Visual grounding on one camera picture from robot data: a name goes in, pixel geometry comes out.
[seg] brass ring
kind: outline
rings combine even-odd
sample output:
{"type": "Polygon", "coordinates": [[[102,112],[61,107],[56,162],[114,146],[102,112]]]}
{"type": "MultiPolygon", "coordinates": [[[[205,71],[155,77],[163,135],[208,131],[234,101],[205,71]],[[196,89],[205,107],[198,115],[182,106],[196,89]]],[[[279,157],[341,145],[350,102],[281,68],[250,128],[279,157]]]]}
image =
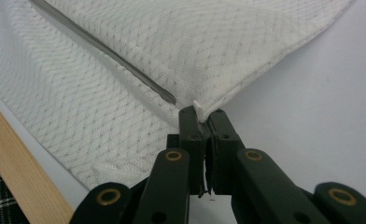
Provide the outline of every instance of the brass ring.
{"type": "Polygon", "coordinates": [[[253,151],[253,150],[247,151],[245,153],[245,156],[252,161],[261,161],[262,160],[262,155],[259,152],[253,151]]]}
{"type": "Polygon", "coordinates": [[[349,206],[353,206],[358,203],[356,198],[346,190],[329,189],[328,193],[329,193],[329,196],[331,196],[337,203],[341,203],[341,204],[345,204],[345,205],[349,205],[349,206]],[[343,198],[339,197],[338,195],[336,195],[337,193],[344,194],[344,196],[348,197],[348,199],[343,199],[343,198]]]}
{"type": "Polygon", "coordinates": [[[178,151],[170,151],[168,153],[165,154],[165,158],[168,161],[178,161],[180,159],[182,159],[182,154],[178,151]]]}
{"type": "Polygon", "coordinates": [[[103,206],[107,206],[118,201],[120,197],[121,193],[118,189],[104,189],[98,194],[98,196],[96,197],[96,201],[103,206]],[[107,193],[114,193],[114,196],[111,199],[105,200],[103,197],[107,193]]]}

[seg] wooden edge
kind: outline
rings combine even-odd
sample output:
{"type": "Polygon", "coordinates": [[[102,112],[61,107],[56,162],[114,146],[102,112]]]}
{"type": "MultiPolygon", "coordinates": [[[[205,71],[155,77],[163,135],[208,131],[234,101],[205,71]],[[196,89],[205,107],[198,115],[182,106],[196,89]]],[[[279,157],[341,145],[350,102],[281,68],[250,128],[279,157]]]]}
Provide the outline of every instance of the wooden edge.
{"type": "Polygon", "coordinates": [[[30,223],[69,223],[72,208],[1,114],[0,176],[30,223]]]}

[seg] screw hole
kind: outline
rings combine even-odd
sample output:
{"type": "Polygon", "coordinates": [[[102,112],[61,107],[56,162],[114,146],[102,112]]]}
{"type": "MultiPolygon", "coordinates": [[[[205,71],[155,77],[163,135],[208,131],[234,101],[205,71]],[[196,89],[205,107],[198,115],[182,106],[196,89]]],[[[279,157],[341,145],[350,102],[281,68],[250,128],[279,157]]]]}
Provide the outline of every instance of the screw hole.
{"type": "Polygon", "coordinates": [[[227,135],[227,134],[222,134],[222,135],[220,136],[220,138],[221,138],[221,139],[229,139],[229,138],[230,138],[230,136],[229,136],[229,135],[227,135]]]}
{"type": "Polygon", "coordinates": [[[166,214],[162,212],[156,212],[151,217],[153,223],[164,223],[166,221],[166,214]]]}
{"type": "Polygon", "coordinates": [[[96,197],[96,201],[103,205],[111,205],[118,201],[121,197],[121,193],[118,189],[104,189],[96,197]]]}
{"type": "Polygon", "coordinates": [[[257,152],[257,151],[253,151],[253,150],[250,150],[250,151],[247,151],[245,153],[246,157],[252,161],[261,161],[262,160],[262,155],[257,152]]]}
{"type": "Polygon", "coordinates": [[[296,212],[293,215],[294,215],[294,218],[296,218],[296,220],[300,223],[310,223],[311,222],[311,219],[309,218],[309,216],[302,212],[296,212]]]}
{"type": "Polygon", "coordinates": [[[168,153],[166,153],[165,158],[168,161],[178,161],[180,159],[182,159],[183,155],[178,152],[178,151],[170,151],[168,153]]]}
{"type": "Polygon", "coordinates": [[[352,194],[343,189],[329,189],[329,196],[331,196],[337,203],[348,206],[353,206],[358,203],[352,194]]]}

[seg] black plastic part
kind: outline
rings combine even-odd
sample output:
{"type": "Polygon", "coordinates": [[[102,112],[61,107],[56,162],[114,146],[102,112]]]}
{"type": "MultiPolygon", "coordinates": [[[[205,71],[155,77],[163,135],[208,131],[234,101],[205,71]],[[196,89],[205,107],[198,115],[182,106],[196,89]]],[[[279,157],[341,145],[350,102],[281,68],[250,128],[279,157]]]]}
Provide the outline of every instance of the black plastic part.
{"type": "Polygon", "coordinates": [[[317,186],[314,203],[332,223],[366,223],[366,198],[338,183],[317,186]]]}
{"type": "Polygon", "coordinates": [[[232,191],[232,211],[238,224],[260,224],[253,202],[247,197],[244,188],[236,182],[232,191]]]}
{"type": "Polygon", "coordinates": [[[194,107],[179,112],[180,148],[190,154],[190,194],[204,193],[204,142],[194,107]]]}
{"type": "Polygon", "coordinates": [[[143,194],[143,190],[145,190],[147,182],[148,179],[146,178],[130,189],[131,199],[127,203],[125,212],[120,220],[121,224],[133,223],[137,206],[139,205],[140,199],[143,194]]]}
{"type": "Polygon", "coordinates": [[[241,149],[237,159],[236,172],[261,223],[330,223],[266,153],[241,149]]]}
{"type": "Polygon", "coordinates": [[[185,150],[170,148],[159,153],[133,223],[188,222],[189,165],[185,150]]]}
{"type": "Polygon", "coordinates": [[[213,172],[207,175],[206,180],[212,183],[211,186],[216,194],[231,195],[232,183],[235,179],[233,161],[236,152],[245,146],[223,110],[218,109],[213,112],[207,120],[207,125],[212,134],[213,145],[208,147],[206,155],[213,164],[207,164],[206,171],[212,166],[213,172]]]}
{"type": "Polygon", "coordinates": [[[70,223],[124,223],[122,217],[130,198],[130,190],[122,184],[105,183],[100,185],[91,190],[78,206],[70,223]]]}
{"type": "Polygon", "coordinates": [[[168,134],[166,136],[166,148],[180,148],[179,134],[168,134]]]}

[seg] quilted fabric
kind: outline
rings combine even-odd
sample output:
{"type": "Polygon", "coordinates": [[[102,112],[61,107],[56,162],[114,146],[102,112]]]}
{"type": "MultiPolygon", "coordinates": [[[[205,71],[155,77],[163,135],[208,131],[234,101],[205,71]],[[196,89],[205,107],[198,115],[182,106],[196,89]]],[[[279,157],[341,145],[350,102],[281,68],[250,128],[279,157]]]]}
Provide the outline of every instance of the quilted fabric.
{"type": "Polygon", "coordinates": [[[351,0],[47,0],[200,120],[325,30],[351,0]]]}
{"type": "Polygon", "coordinates": [[[0,0],[0,99],[87,187],[146,177],[177,111],[201,120],[326,29],[349,0],[48,0],[177,99],[27,0],[0,0]]]}
{"type": "Polygon", "coordinates": [[[87,187],[131,187],[176,133],[176,109],[45,17],[25,0],[0,1],[0,99],[87,187]]]}

